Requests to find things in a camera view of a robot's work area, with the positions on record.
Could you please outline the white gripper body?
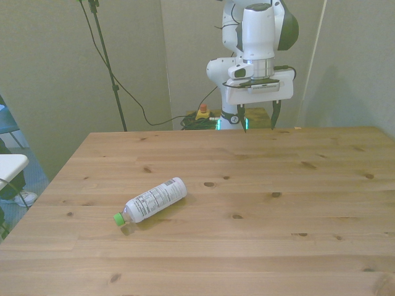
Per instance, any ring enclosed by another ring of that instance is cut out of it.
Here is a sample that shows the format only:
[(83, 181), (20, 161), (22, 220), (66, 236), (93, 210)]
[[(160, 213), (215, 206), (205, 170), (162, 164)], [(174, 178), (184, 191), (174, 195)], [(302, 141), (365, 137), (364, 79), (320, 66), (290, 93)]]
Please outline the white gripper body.
[(229, 79), (225, 86), (225, 99), (230, 105), (278, 101), (292, 98), (294, 70), (280, 70), (264, 79)]

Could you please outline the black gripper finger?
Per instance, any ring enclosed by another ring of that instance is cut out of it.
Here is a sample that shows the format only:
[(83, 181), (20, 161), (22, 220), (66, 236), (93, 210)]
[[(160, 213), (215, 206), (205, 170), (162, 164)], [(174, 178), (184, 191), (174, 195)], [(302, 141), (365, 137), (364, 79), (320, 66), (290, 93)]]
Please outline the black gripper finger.
[(246, 117), (245, 117), (244, 104), (238, 104), (237, 105), (237, 111), (238, 111), (239, 122), (240, 122), (244, 132), (246, 132), (247, 131), (247, 126), (246, 126)]
[(272, 108), (273, 108), (273, 111), (272, 111), (272, 116), (271, 116), (271, 120), (270, 120), (270, 126), (271, 126), (271, 129), (273, 130), (275, 128), (275, 126), (276, 126), (278, 117), (280, 115), (281, 100), (273, 101), (272, 102)]

